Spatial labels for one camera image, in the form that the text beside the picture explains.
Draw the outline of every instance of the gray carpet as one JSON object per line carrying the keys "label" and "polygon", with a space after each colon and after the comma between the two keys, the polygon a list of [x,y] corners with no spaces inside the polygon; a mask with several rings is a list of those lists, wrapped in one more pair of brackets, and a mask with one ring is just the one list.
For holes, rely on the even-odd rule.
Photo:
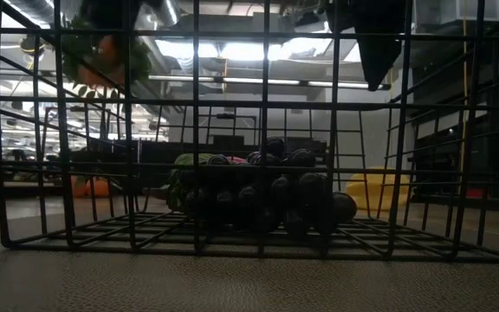
{"label": "gray carpet", "polygon": [[[18,230],[37,227],[26,218]],[[10,251],[0,311],[499,311],[499,264]]]}

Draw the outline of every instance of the black wire basket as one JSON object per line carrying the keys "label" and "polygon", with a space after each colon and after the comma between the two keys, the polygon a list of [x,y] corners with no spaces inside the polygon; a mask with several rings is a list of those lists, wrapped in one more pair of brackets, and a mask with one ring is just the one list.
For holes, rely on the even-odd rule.
{"label": "black wire basket", "polygon": [[[269,30],[269,18],[263,19],[262,33],[237,33],[237,32],[218,32],[218,31],[200,31],[199,30],[199,1],[194,2],[193,6],[193,30],[132,30],[129,25],[132,24],[132,16],[129,10],[122,12],[123,23],[126,25],[122,29],[67,29],[62,26],[61,20],[61,2],[55,0],[55,22],[51,29],[41,29],[36,24],[32,23],[28,18],[23,16],[4,1],[0,1],[0,81],[1,81],[1,64],[5,63],[13,68],[16,68],[26,75],[29,75],[33,80],[33,96],[3,96],[0,95],[0,117],[11,117],[16,120],[26,121],[34,124],[36,133],[36,160],[32,161],[11,161],[2,159],[2,143],[0,132],[0,224],[1,224],[1,239],[2,244],[11,249],[19,250],[75,250],[75,251],[92,251],[92,252],[126,252],[126,253],[143,253],[143,254],[164,254],[164,255],[187,255],[187,256],[213,256],[213,257],[271,257],[271,258],[305,258],[305,259],[359,259],[359,260],[396,260],[396,261],[460,261],[460,262],[492,262],[499,263],[499,248],[488,246],[489,234],[485,230],[485,225],[490,219],[488,211],[488,189],[489,187],[499,186],[499,175],[497,172],[473,172],[471,169],[471,151],[472,144],[475,139],[482,137],[497,136],[498,131],[488,131],[485,133],[474,133],[473,123],[477,112],[492,112],[499,111],[498,105],[479,105],[481,94],[486,94],[487,91],[496,90],[499,87],[499,74],[495,69],[495,74],[492,77],[492,82],[483,86],[479,83],[479,72],[481,69],[482,52],[486,46],[494,46],[497,51],[499,43],[499,33],[484,33],[484,14],[483,10],[478,14],[475,27],[476,33],[473,36],[424,36],[412,34],[412,12],[413,1],[399,1],[399,5],[403,10],[405,24],[402,23],[403,31],[394,29],[391,33],[379,32],[374,33],[374,29],[364,25],[356,24],[357,34],[341,34],[339,31],[334,33],[275,33]],[[327,8],[327,13],[331,17],[329,23],[332,29],[341,29],[338,21],[339,16],[335,14],[339,6],[348,5],[342,1],[335,1],[331,8]],[[478,8],[485,7],[484,0],[478,0]],[[265,16],[270,15],[270,0],[264,2]],[[6,29],[2,28],[2,14],[6,14],[24,26],[24,29]],[[1,38],[6,34],[28,34],[35,37],[34,47],[39,49],[40,41],[47,42],[55,47],[55,65],[56,75],[46,76],[41,75],[39,70],[39,54],[34,52],[33,68],[25,68],[20,64],[13,62],[1,53]],[[262,86],[262,99],[260,101],[202,101],[199,99],[199,83],[192,83],[193,98],[190,100],[166,100],[166,99],[144,99],[135,98],[133,96],[131,85],[133,81],[129,75],[125,76],[124,85],[117,85],[114,81],[109,80],[97,69],[90,66],[89,63],[82,59],[78,62],[93,70],[101,79],[118,90],[119,96],[113,98],[89,98],[81,97],[76,93],[67,91],[63,87],[62,77],[62,58],[63,55],[69,55],[67,47],[61,45],[61,38],[66,34],[87,35],[87,34],[114,34],[121,35],[122,38],[132,38],[135,36],[182,36],[193,38],[194,50],[198,50],[200,38],[212,37],[237,37],[237,38],[258,38],[263,41],[264,54],[269,52],[269,43],[271,38],[284,37],[309,37],[309,38],[330,38],[333,39],[334,45],[334,65],[333,79],[329,82],[323,82],[321,86],[332,89],[330,103],[317,102],[290,102],[290,101],[270,101],[269,100],[269,60],[264,57],[262,63],[262,79],[258,81]],[[339,81],[340,69],[340,42],[341,40],[361,40],[364,46],[372,44],[374,40],[384,40],[392,45],[396,42],[398,49],[401,48],[400,42],[403,42],[403,71],[401,77],[401,95],[392,98],[386,103],[345,103],[338,102],[338,90],[344,88]],[[452,42],[469,42],[469,50],[455,61],[449,62],[437,72],[428,75],[423,80],[415,83],[412,87],[410,82],[410,58],[412,42],[418,41],[452,41]],[[124,55],[130,54],[128,44],[124,45],[122,51]],[[421,88],[426,82],[432,80],[442,71],[450,66],[456,65],[465,61],[470,67],[470,90],[461,99],[457,99],[451,103],[432,103],[432,104],[412,104],[408,102],[408,96]],[[124,58],[126,72],[129,72],[130,57]],[[194,57],[193,67],[198,68],[199,59]],[[373,69],[366,70],[366,75],[376,75],[375,70],[383,71],[382,77],[386,75],[383,66],[373,66]],[[193,71],[193,76],[189,77],[189,81],[201,81],[199,72]],[[175,77],[170,77],[169,80],[174,81]],[[57,90],[56,97],[40,96],[38,83],[44,82]],[[224,77],[214,77],[208,82],[227,83],[228,79]],[[309,81],[300,81],[301,87],[312,87]],[[369,86],[369,89],[387,89],[395,88],[388,84],[380,84],[377,86]],[[4,101],[32,101],[35,103],[35,118],[23,116],[9,110],[1,108],[1,103]],[[39,105],[41,102],[58,103],[56,107],[46,108],[45,115],[40,116]],[[117,105],[117,110],[112,110],[111,104],[122,104],[124,112],[121,112],[120,105]],[[181,107],[180,113],[183,114],[180,125],[160,125],[160,121],[152,128],[156,130],[156,139],[158,138],[159,129],[167,127],[168,129],[178,128],[182,133],[180,135],[180,150],[182,153],[191,153],[193,156],[193,165],[174,165],[172,161],[163,162],[147,162],[140,157],[143,153],[144,142],[133,140],[132,127],[124,127],[124,133],[120,133],[120,123],[132,125],[132,107],[133,104],[143,104],[147,106],[155,106],[159,108],[158,120],[161,120],[161,113],[169,111],[172,107]],[[229,116],[221,114],[212,114],[212,108],[225,107],[234,111],[234,114]],[[250,107],[259,109],[259,118],[255,116],[244,116],[238,114],[237,109],[242,107]],[[67,126],[67,114],[72,109],[80,109],[86,113],[86,130],[84,132],[75,131]],[[308,129],[291,129],[288,127],[287,117],[284,119],[284,126],[274,128],[268,124],[268,112],[271,109],[283,110],[284,115],[290,109],[308,110],[309,111],[309,128]],[[386,142],[395,142],[395,152],[391,152],[386,143],[386,155],[384,157],[384,167],[382,168],[367,168],[366,167],[366,142],[364,140],[364,127],[367,125],[364,122],[364,115],[378,110],[388,110],[388,126],[386,129]],[[94,138],[90,135],[90,127],[88,126],[87,112],[94,110],[101,115],[101,123],[98,126],[102,135],[99,138]],[[192,111],[192,117],[189,122],[186,122],[186,112]],[[408,117],[410,110],[418,110],[421,114],[415,114],[415,117]],[[321,112],[329,114],[329,127],[318,127],[321,125],[312,125],[312,113]],[[337,117],[338,112],[353,112],[357,120],[357,127],[342,129],[339,128]],[[435,133],[439,128],[439,121],[443,112],[458,112],[459,124],[456,132],[459,135],[456,140],[431,142],[426,146],[417,147],[415,149],[405,150],[405,130],[413,131],[414,139],[417,141],[419,125],[417,121],[426,115],[436,115]],[[56,124],[51,123],[54,116]],[[262,162],[259,166],[251,168],[243,168],[237,166],[202,166],[199,164],[198,156],[201,153],[230,153],[244,157],[250,152],[245,151],[209,151],[203,146],[204,141],[209,141],[209,132],[214,128],[211,125],[212,119],[225,119],[226,117],[233,121],[233,127],[228,127],[232,130],[232,136],[235,136],[237,130],[250,130],[253,134],[254,145],[258,146],[259,142],[265,142],[271,133],[284,133],[284,138],[288,139],[287,132],[300,131],[309,132],[310,138],[313,138],[313,133],[324,133],[327,136],[327,142],[323,153],[319,156],[323,158],[323,166],[317,167],[282,167],[271,166],[267,162]],[[207,126],[202,126],[200,117],[207,118]],[[253,124],[253,128],[240,127],[242,119],[246,118],[249,124]],[[106,132],[109,125],[117,123],[118,138],[120,140],[109,140]],[[44,149],[46,145],[46,135],[48,129],[56,130],[60,135],[61,157],[54,161],[44,161]],[[207,137],[200,137],[200,130],[205,130]],[[193,134],[192,142],[184,142],[185,132],[190,131]],[[339,136],[342,134],[355,135],[360,138],[360,153],[344,154],[341,153],[339,147]],[[115,159],[107,162],[99,162],[96,158],[75,159],[75,156],[69,151],[69,138],[83,138],[87,141],[88,150],[110,151],[109,153],[118,153]],[[459,164],[455,170],[424,170],[418,168],[418,153],[427,152],[435,153],[436,149],[442,146],[460,146],[461,153],[454,161]],[[264,144],[261,144],[261,155],[266,154],[267,150]],[[412,156],[411,164],[406,164],[406,158]],[[340,163],[340,158],[356,158],[362,165],[360,167],[346,168],[343,161]],[[393,164],[393,168],[388,167],[389,161]],[[166,175],[170,170],[186,170],[191,169],[196,174],[199,172],[207,172],[209,170],[218,171],[255,171],[257,176],[265,176],[268,172],[284,172],[284,173],[303,173],[303,172],[318,172],[326,177],[327,184],[339,191],[343,191],[342,183],[348,181],[345,179],[348,174],[360,173],[364,177],[364,182],[367,181],[367,175],[380,174],[384,177],[392,175],[393,183],[386,182],[383,179],[381,193],[385,188],[390,187],[391,209],[384,213],[380,211],[380,207],[376,203],[367,201],[367,209],[363,214],[353,220],[338,224],[332,233],[324,234],[316,231],[308,232],[304,237],[297,240],[292,239],[287,235],[284,226],[278,227],[271,232],[265,231],[237,231],[229,227],[211,228],[205,219],[198,213],[182,213],[178,211],[152,211],[148,209],[149,205],[149,190],[151,187],[146,187],[148,195],[145,196],[144,204],[139,203],[140,197],[140,181],[148,178],[148,172],[156,172],[156,174]],[[37,195],[39,196],[40,204],[40,232],[28,237],[12,237],[10,227],[13,222],[9,221],[8,208],[6,198],[7,188],[4,185],[4,172],[32,172],[37,176]],[[52,221],[47,213],[47,203],[49,200],[47,184],[44,185],[43,179],[45,174],[57,175],[62,178],[62,212],[64,213],[64,224],[57,223],[59,226],[57,231],[50,231],[50,225],[56,223]],[[439,179],[431,179],[431,177],[443,174],[445,181]],[[94,182],[94,179],[101,177],[108,181],[109,202],[108,215],[98,211],[96,199],[94,196],[89,200],[91,216],[89,220],[81,218],[75,209],[78,205],[73,199],[73,184],[71,176],[87,175]],[[411,182],[405,182],[402,177],[410,177]],[[400,205],[398,198],[401,197],[400,191],[403,187],[415,190],[416,197],[420,195],[422,188],[433,185],[447,185],[447,194],[441,202],[445,205],[445,213],[442,213],[443,222],[432,225],[434,214],[440,213],[433,211],[435,208],[432,205],[424,204],[422,216],[418,222],[411,221],[411,201],[413,191],[408,191],[405,204]],[[466,206],[470,203],[468,199],[468,189],[476,185],[477,188],[483,189],[481,204],[478,211],[479,216],[475,224],[474,231],[464,229]],[[94,183],[91,184],[91,193],[94,194]]]}

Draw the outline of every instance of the wire grid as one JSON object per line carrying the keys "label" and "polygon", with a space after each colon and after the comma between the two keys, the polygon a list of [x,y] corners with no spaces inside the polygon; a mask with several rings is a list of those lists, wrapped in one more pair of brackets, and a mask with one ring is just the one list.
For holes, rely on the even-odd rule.
{"label": "wire grid", "polygon": [[[159,31],[159,30],[131,30],[128,28],[130,24],[130,12],[124,10],[123,24],[124,29],[91,29],[91,30],[78,30],[78,29],[63,29],[61,26],[61,1],[55,0],[55,28],[54,29],[40,29],[34,25],[30,20],[22,16],[19,12],[14,10],[4,1],[0,1],[0,46],[1,34],[35,34],[36,35],[36,52],[33,70],[22,67],[21,65],[13,62],[12,60],[0,54],[0,62],[5,62],[14,68],[22,70],[26,75],[31,75],[34,79],[34,96],[1,96],[0,101],[33,101],[35,103],[35,118],[21,116],[0,108],[0,115],[9,116],[18,120],[25,120],[32,122],[36,128],[36,156],[38,161],[34,162],[13,162],[2,160],[2,147],[1,147],[1,133],[0,133],[0,225],[1,225],[1,239],[2,244],[8,248],[26,249],[26,250],[79,250],[79,251],[101,251],[101,252],[130,252],[130,253],[151,253],[151,254],[169,254],[169,255],[198,255],[198,256],[215,256],[215,257],[279,257],[279,258],[325,258],[325,259],[363,259],[363,260],[399,260],[399,261],[464,261],[464,262],[494,262],[499,263],[499,250],[492,250],[483,247],[483,227],[486,218],[486,208],[482,208],[482,216],[479,222],[479,238],[476,244],[466,243],[462,240],[463,232],[463,215],[466,202],[466,189],[470,183],[470,177],[473,174],[470,172],[470,158],[471,158],[471,142],[478,135],[474,136],[471,127],[461,127],[463,130],[463,138],[452,142],[443,144],[461,144],[463,143],[463,161],[462,170],[457,172],[444,172],[447,174],[459,177],[459,182],[452,182],[459,186],[459,192],[452,194],[452,199],[455,197],[455,202],[450,204],[448,210],[448,222],[446,223],[445,235],[439,235],[433,232],[425,231],[425,224],[428,218],[428,205],[424,208],[424,220],[422,230],[414,229],[407,226],[407,218],[409,213],[409,200],[405,208],[405,219],[403,224],[398,224],[398,197],[399,189],[403,184],[401,183],[402,174],[410,175],[412,178],[418,174],[440,173],[438,171],[425,172],[415,170],[414,164],[411,170],[403,170],[402,162],[404,155],[408,153],[415,153],[418,149],[412,151],[404,151],[404,125],[411,123],[418,119],[418,117],[406,119],[406,111],[411,108],[430,109],[437,113],[436,125],[439,122],[439,113],[442,110],[458,111],[460,117],[467,114],[469,118],[464,122],[465,125],[474,120],[477,110],[494,111],[499,110],[498,107],[477,105],[477,96],[480,92],[484,92],[491,88],[499,86],[498,73],[494,76],[494,81],[491,86],[486,88],[479,88],[479,70],[480,70],[480,54],[482,51],[482,44],[487,41],[494,43],[499,41],[499,35],[485,35],[483,33],[484,25],[484,6],[485,0],[478,0],[478,14],[476,23],[476,34],[474,36],[423,36],[412,34],[412,8],[413,1],[407,0],[405,6],[405,33],[404,34],[340,34],[334,32],[333,34],[284,34],[284,33],[271,33],[269,31],[269,18],[264,18],[264,31],[263,33],[240,33],[240,32],[200,32],[199,28],[199,1],[193,4],[194,11],[194,25],[193,31],[174,32],[174,31]],[[266,0],[264,4],[265,16],[270,14],[270,0]],[[25,26],[25,29],[4,29],[1,27],[2,13],[14,18],[19,23]],[[334,29],[338,29],[338,18],[334,20]],[[266,171],[278,172],[322,172],[327,175],[330,185],[333,182],[340,184],[341,173],[364,173],[365,180],[367,174],[381,173],[383,175],[394,174],[395,181],[393,183],[392,195],[392,208],[389,212],[387,221],[379,218],[379,210],[376,210],[373,203],[367,209],[367,218],[357,218],[351,223],[341,224],[334,234],[331,236],[321,236],[318,233],[311,232],[308,236],[299,242],[287,239],[286,231],[280,227],[277,231],[272,233],[239,233],[239,232],[212,232],[207,231],[202,227],[202,220],[198,215],[194,218],[189,218],[179,213],[157,213],[148,212],[147,198],[143,207],[140,207],[138,196],[135,195],[136,179],[139,177],[140,171],[148,167],[157,167],[161,169],[186,169],[192,168],[196,172],[206,170],[198,164],[198,155],[202,152],[199,144],[192,144],[191,150],[186,148],[186,151],[191,151],[194,158],[194,166],[175,166],[170,164],[144,164],[139,163],[133,157],[133,150],[136,147],[133,141],[132,128],[126,127],[126,139],[124,142],[110,142],[108,140],[99,140],[89,138],[89,133],[78,133],[67,129],[67,103],[83,104],[85,112],[89,109],[96,109],[101,112],[102,120],[105,121],[105,128],[109,129],[109,124],[112,119],[115,119],[117,124],[121,121],[131,124],[132,120],[132,104],[147,104],[159,105],[159,111],[162,112],[163,106],[176,105],[184,107],[185,109],[191,107],[193,109],[193,141],[199,142],[199,108],[209,107],[210,116],[211,108],[215,103],[199,101],[198,100],[198,83],[193,83],[193,99],[191,101],[158,101],[155,99],[134,99],[131,93],[131,78],[129,74],[126,75],[124,86],[119,86],[97,69],[90,66],[90,64],[80,60],[80,62],[88,69],[95,72],[98,76],[111,83],[117,90],[124,96],[119,99],[85,99],[80,98],[76,94],[71,93],[63,88],[62,81],[62,56],[63,53],[69,53],[66,47],[61,45],[61,36],[63,34],[117,34],[121,33],[129,39],[133,36],[191,36],[193,37],[194,51],[198,51],[199,37],[254,37],[263,39],[263,54],[267,55],[269,50],[269,39],[271,37],[309,37],[309,38],[332,38],[334,39],[334,66],[333,66],[333,81],[332,81],[332,102],[330,105],[321,103],[297,103],[297,102],[273,102],[269,101],[269,62],[266,57],[263,60],[263,77],[262,77],[262,101],[221,101],[221,107],[233,107],[235,115],[238,107],[254,107],[259,108],[261,112],[260,121],[261,125],[255,124],[254,130],[259,131],[259,141],[263,142],[267,139],[268,129],[268,109],[280,108],[284,109],[285,116],[286,110],[290,108],[305,108],[309,110],[327,110],[330,111],[330,129],[328,146],[336,146],[336,148],[328,148],[326,155],[325,168],[279,168],[268,167],[265,164],[262,168],[252,168]],[[395,40],[402,40],[404,42],[404,70],[402,76],[401,95],[393,98],[388,103],[367,103],[366,110],[385,109],[390,110],[392,117],[392,110],[399,110],[399,121],[392,124],[392,118],[389,120],[389,127],[387,129],[388,142],[391,140],[392,131],[397,130],[397,150],[395,154],[389,154],[389,149],[386,150],[386,164],[389,159],[396,159],[395,169],[366,169],[365,153],[363,144],[363,125],[361,120],[361,112],[365,110],[363,103],[338,103],[338,79],[339,79],[339,59],[340,59],[340,39],[357,39],[360,37],[391,37]],[[39,42],[43,40],[55,46],[55,65],[56,65],[56,82],[44,78],[38,74],[39,65]],[[448,63],[446,66],[439,69],[436,73],[426,77],[424,80],[416,83],[413,87],[408,88],[409,82],[409,67],[410,67],[410,54],[412,41],[424,40],[449,40],[461,42],[473,42],[473,49],[462,57],[456,59],[454,62]],[[124,54],[130,55],[129,44],[124,45]],[[452,64],[457,64],[463,60],[467,60],[472,56],[472,83],[470,93],[462,99],[452,102],[448,105],[441,107],[438,104],[421,104],[414,105],[407,102],[407,95],[414,92],[417,88],[423,86],[432,77],[439,75],[445,69],[449,68]],[[130,58],[125,59],[126,73],[130,73]],[[199,68],[198,57],[194,57],[194,68]],[[193,81],[199,81],[198,71],[193,71]],[[38,94],[37,83],[39,81],[45,82],[53,86],[57,90],[57,97],[41,97]],[[46,110],[44,122],[40,122],[38,112],[39,103],[41,101],[56,101],[58,103],[58,126],[50,125],[48,122],[49,109]],[[463,101],[469,103],[468,106],[463,105]],[[117,111],[113,112],[107,108],[106,105],[112,103],[124,104],[125,116],[121,116],[119,106]],[[360,117],[359,130],[340,130],[337,128],[337,112],[338,111],[358,111]],[[186,118],[184,116],[182,131],[187,128]],[[460,126],[463,125],[463,118],[460,118]],[[42,137],[40,136],[40,127],[43,127]],[[55,129],[60,134],[60,148],[62,151],[62,159],[60,162],[40,161],[43,159],[43,148],[45,145],[45,138],[47,129]],[[285,133],[288,131],[287,125],[282,129]],[[415,138],[418,136],[418,126],[415,126]],[[340,168],[340,164],[334,163],[334,160],[339,161],[339,154],[337,137],[340,132],[353,132],[360,135],[361,138],[361,154],[354,155],[363,159],[362,169],[348,169]],[[76,224],[74,202],[72,199],[72,185],[70,182],[71,175],[86,174],[84,172],[72,172],[70,162],[70,151],[68,150],[68,135],[75,135],[87,139],[88,144],[100,143],[109,145],[116,149],[129,151],[126,153],[126,163],[90,163],[80,162],[74,163],[75,168],[82,168],[83,166],[124,166],[126,169],[125,174],[94,174],[94,176],[107,177],[111,179],[122,179],[122,185],[125,187],[123,190],[124,200],[124,214],[116,211],[113,207],[113,194],[109,197],[111,218],[105,220],[98,220],[98,212],[95,208],[95,199],[92,197],[93,208],[93,222],[87,224]],[[486,133],[484,135],[494,135],[494,133]],[[422,147],[424,149],[436,149],[441,145],[432,145]],[[261,147],[261,154],[266,153],[265,146]],[[54,166],[58,168],[54,171],[47,169],[47,166]],[[213,166],[213,170],[233,170],[232,167]],[[12,239],[10,237],[9,220],[7,218],[7,206],[5,200],[5,187],[3,186],[3,171],[16,171],[16,172],[35,172],[38,174],[38,186],[40,192],[40,209],[41,209],[41,225],[42,232],[33,237],[26,237],[20,239]],[[42,175],[46,172],[61,174],[63,181],[63,204],[64,204],[64,217],[65,227],[59,231],[48,231],[48,220],[46,213],[45,195]],[[490,173],[477,173],[483,176],[489,176]],[[495,185],[496,182],[485,182],[483,185]],[[382,190],[385,186],[389,186],[383,182]],[[453,235],[450,234],[452,226],[452,212],[453,205],[456,205],[457,218],[454,224]]]}

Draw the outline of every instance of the yellow chair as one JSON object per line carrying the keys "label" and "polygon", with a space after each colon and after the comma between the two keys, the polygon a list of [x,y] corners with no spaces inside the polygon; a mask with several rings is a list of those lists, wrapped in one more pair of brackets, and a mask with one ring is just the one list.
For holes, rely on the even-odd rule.
{"label": "yellow chair", "polygon": [[[382,166],[371,167],[370,169],[384,169]],[[385,187],[382,193],[382,198],[380,198],[380,192],[382,190],[382,179],[385,176]],[[394,192],[394,174],[383,175],[381,173],[369,173],[367,177],[367,193],[369,195],[369,205],[371,211],[377,211],[379,209],[382,211],[390,210],[392,205],[392,194]],[[346,194],[351,196],[358,209],[367,209],[366,193],[365,193],[365,182],[363,173],[354,174],[351,180],[356,180],[354,182],[348,182],[346,184]],[[405,205],[407,202],[407,193],[409,192],[409,179],[407,176],[401,176],[401,183],[406,184],[399,187],[399,197],[398,205]]]}

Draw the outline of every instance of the hanging plant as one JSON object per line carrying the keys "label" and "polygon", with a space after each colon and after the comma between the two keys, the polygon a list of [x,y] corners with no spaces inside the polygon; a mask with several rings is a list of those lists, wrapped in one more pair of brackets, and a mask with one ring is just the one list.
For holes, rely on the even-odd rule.
{"label": "hanging plant", "polygon": [[[80,16],[70,23],[71,29],[93,29],[93,25]],[[119,85],[125,83],[125,57],[122,55],[120,39],[115,35],[63,35],[62,46],[72,53],[63,54],[62,72],[75,85],[82,84],[91,88],[97,86],[112,88],[113,85],[84,67],[77,59],[80,57],[94,68]],[[145,81],[149,77],[151,63],[149,48],[138,39],[131,41],[130,69],[132,81]]]}

